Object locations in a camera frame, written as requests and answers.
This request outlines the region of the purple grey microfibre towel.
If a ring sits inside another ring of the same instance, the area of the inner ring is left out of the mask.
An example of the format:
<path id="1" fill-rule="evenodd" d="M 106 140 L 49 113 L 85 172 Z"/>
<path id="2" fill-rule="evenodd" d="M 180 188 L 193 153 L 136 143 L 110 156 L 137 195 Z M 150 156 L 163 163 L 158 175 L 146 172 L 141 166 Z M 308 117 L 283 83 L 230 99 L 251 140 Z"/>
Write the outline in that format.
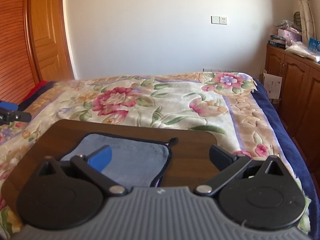
<path id="1" fill-rule="evenodd" d="M 177 143 L 178 138 L 156 141 L 89 133 L 61 160 L 83 154 L 88 157 L 89 166 L 128 190 L 157 187 L 170 163 L 171 147 Z"/>

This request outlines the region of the slatted wooden wardrobe door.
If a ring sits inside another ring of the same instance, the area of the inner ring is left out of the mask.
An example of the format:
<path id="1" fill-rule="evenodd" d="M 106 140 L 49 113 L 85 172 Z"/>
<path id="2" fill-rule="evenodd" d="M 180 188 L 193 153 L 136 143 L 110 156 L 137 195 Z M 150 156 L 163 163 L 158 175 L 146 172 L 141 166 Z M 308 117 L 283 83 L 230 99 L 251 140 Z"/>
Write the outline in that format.
<path id="1" fill-rule="evenodd" d="M 40 81 L 28 12 L 28 0 L 1 0 L 2 101 L 20 103 Z"/>

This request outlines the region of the red blue folded cloth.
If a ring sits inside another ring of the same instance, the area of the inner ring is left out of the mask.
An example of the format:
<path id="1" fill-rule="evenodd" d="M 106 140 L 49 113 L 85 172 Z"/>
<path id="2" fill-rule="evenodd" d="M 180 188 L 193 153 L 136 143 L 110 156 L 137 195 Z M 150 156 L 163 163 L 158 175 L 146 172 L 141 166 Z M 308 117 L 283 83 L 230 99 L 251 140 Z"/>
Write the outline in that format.
<path id="1" fill-rule="evenodd" d="M 53 88 L 56 81 L 41 81 L 38 83 L 23 99 L 23 101 L 18 105 L 19 111 L 26 110 L 39 96 Z"/>

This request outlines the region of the dark blue bed sheet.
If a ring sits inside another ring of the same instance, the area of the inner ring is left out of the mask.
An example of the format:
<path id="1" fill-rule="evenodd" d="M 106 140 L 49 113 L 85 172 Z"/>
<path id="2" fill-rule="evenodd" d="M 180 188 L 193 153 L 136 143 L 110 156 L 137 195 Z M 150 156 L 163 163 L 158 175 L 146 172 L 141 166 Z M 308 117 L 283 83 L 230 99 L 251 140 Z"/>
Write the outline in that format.
<path id="1" fill-rule="evenodd" d="M 277 137 L 284 157 L 293 168 L 294 174 L 300 179 L 302 189 L 306 196 L 311 199 L 311 203 L 309 205 L 311 231 L 309 232 L 309 236 L 312 239 L 319 239 L 319 198 L 311 174 L 308 171 L 307 165 L 298 148 L 295 146 L 281 123 L 277 111 L 273 107 L 272 103 L 270 103 L 263 84 L 257 79 L 254 79 L 254 81 L 257 83 L 257 89 L 252 94 L 253 98 L 268 119 L 268 122 Z"/>

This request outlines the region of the dark wooden tray table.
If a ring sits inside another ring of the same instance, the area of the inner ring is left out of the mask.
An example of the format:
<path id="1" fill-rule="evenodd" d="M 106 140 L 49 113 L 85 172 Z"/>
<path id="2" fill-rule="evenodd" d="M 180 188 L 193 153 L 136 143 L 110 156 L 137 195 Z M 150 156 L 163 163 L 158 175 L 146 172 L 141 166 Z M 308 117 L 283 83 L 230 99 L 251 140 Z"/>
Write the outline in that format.
<path id="1" fill-rule="evenodd" d="M 16 215 L 17 197 L 39 163 L 47 156 L 62 161 L 61 158 L 71 152 L 89 133 L 107 133 L 156 141 L 178 138 L 178 143 L 171 147 L 172 157 L 161 180 L 163 188 L 186 186 L 193 191 L 218 173 L 218 169 L 209 159 L 210 147 L 216 145 L 216 138 L 209 132 L 60 120 L 30 148 L 2 185 L 1 194 Z"/>

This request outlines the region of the wooden panel door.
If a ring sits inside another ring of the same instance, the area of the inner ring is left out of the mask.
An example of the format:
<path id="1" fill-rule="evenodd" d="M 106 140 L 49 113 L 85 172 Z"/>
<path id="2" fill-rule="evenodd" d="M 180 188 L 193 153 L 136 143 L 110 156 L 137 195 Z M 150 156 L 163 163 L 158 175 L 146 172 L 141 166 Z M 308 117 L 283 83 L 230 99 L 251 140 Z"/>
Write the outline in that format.
<path id="1" fill-rule="evenodd" d="M 63 0 L 27 0 L 28 39 L 41 81 L 74 79 L 69 56 Z"/>

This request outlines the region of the floral bed blanket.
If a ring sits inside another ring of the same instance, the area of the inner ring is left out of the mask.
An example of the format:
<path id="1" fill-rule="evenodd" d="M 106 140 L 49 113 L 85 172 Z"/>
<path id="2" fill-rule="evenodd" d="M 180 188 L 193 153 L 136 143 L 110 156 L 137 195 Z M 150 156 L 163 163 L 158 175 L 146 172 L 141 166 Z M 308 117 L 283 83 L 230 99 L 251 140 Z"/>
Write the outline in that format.
<path id="1" fill-rule="evenodd" d="M 256 85 L 245 73 L 210 72 L 57 82 L 24 110 L 31 114 L 31 122 L 1 126 L 1 181 L 50 126 L 68 119 L 210 132 L 217 144 L 231 153 L 255 160 L 278 156 L 302 189 L 253 98 Z M 299 224 L 308 234 L 310 203 L 306 196 L 306 212 Z"/>

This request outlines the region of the wooden side cabinet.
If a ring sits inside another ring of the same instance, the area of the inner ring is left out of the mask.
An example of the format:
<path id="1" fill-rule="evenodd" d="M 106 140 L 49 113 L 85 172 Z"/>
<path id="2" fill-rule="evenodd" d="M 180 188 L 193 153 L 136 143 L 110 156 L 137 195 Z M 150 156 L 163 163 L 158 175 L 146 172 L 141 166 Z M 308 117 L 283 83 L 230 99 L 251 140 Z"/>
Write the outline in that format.
<path id="1" fill-rule="evenodd" d="M 319 64 L 268 44 L 265 70 L 282 78 L 278 114 L 314 172 L 319 169 Z"/>

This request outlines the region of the clutter pile on cabinet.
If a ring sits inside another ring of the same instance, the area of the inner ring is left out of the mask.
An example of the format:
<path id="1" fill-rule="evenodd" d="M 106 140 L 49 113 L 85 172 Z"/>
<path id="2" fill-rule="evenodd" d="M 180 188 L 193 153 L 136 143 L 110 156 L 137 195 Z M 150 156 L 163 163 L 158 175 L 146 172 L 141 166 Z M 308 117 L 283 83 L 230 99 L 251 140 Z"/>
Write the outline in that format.
<path id="1" fill-rule="evenodd" d="M 319 40 L 309 38 L 303 43 L 302 20 L 300 12 L 295 12 L 293 22 L 283 20 L 276 24 L 276 34 L 270 35 L 268 44 L 319 63 Z"/>

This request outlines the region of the patterned curtain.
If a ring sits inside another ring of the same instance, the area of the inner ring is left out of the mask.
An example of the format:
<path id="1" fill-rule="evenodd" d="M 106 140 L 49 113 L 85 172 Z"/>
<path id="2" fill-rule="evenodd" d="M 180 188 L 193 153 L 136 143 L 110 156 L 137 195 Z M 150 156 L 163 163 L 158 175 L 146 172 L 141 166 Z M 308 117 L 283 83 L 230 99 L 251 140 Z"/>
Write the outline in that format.
<path id="1" fill-rule="evenodd" d="M 310 38 L 316 37 L 315 23 L 309 0 L 298 0 L 300 20 L 302 26 L 302 40 L 309 43 Z"/>

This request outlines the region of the white wall switch socket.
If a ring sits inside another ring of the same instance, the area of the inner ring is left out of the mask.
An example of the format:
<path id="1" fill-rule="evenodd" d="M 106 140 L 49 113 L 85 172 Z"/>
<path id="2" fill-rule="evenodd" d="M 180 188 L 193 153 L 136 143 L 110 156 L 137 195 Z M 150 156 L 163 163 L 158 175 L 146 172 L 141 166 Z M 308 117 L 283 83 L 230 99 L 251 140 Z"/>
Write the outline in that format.
<path id="1" fill-rule="evenodd" d="M 223 24 L 227 25 L 227 18 L 221 16 L 212 16 L 211 17 L 212 24 Z"/>

